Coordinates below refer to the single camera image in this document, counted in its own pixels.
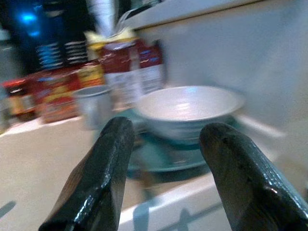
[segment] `food package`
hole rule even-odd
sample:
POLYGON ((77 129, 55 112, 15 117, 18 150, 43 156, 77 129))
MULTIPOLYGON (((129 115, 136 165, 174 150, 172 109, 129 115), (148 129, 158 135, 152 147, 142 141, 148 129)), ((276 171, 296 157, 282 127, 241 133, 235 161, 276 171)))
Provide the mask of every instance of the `food package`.
POLYGON ((36 118, 36 107, 32 94, 27 90, 24 78, 12 79, 2 83, 7 93, 10 115, 26 122, 36 118))
POLYGON ((97 61, 77 64, 27 76, 39 115, 45 123, 78 116, 73 91, 104 84, 103 69, 97 61))
POLYGON ((132 107, 141 96, 163 87, 165 72, 158 42, 147 46, 127 28, 101 41, 93 33, 86 37, 103 66, 116 111, 132 107))

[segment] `printed label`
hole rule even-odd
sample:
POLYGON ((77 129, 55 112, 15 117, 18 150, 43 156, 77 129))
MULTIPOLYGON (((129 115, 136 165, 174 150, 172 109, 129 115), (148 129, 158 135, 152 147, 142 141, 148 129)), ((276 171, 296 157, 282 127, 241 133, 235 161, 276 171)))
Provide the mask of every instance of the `printed label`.
POLYGON ((104 84, 103 70, 100 65, 84 67, 79 70, 78 76, 83 88, 104 84))
POLYGON ((35 108, 32 95, 23 96, 22 101, 23 101, 23 107, 25 111, 35 108))
POLYGON ((10 111, 12 115, 17 115, 23 112, 23 101, 20 96, 9 97, 10 111))
POLYGON ((72 92, 69 91, 67 86, 59 86, 52 90, 49 96, 44 98, 45 103, 50 103, 56 99, 62 99, 64 102, 70 101, 72 92))
POLYGON ((113 91, 115 105, 135 103, 144 94, 162 88, 162 65, 134 71, 105 74, 108 86, 113 91))
POLYGON ((162 89, 164 69, 163 65, 155 65, 140 69, 142 76, 142 90, 144 94, 162 89))

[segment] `kitchen shelf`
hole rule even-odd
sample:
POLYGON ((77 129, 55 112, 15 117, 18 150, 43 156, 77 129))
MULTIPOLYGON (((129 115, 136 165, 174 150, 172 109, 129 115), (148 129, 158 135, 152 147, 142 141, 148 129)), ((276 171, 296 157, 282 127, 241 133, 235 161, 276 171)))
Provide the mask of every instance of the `kitchen shelf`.
POLYGON ((169 23, 261 0, 165 0, 126 20, 133 29, 169 23))

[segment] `white bowl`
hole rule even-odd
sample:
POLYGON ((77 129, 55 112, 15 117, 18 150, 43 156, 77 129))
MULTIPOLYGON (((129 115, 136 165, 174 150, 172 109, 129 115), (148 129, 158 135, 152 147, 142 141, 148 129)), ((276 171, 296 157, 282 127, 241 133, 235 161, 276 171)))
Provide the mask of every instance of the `white bowl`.
POLYGON ((136 110, 155 135, 194 144, 207 123, 225 122, 243 103, 241 96, 225 89, 186 86, 149 93, 137 102, 136 110))

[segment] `metal cup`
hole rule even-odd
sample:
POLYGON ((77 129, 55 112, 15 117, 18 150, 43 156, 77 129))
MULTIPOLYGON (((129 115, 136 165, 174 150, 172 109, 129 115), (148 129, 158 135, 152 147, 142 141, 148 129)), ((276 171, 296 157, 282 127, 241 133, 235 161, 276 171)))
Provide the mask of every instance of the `metal cup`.
POLYGON ((110 88, 107 85, 83 88, 75 91, 73 96, 86 129, 99 129, 113 116, 110 88))

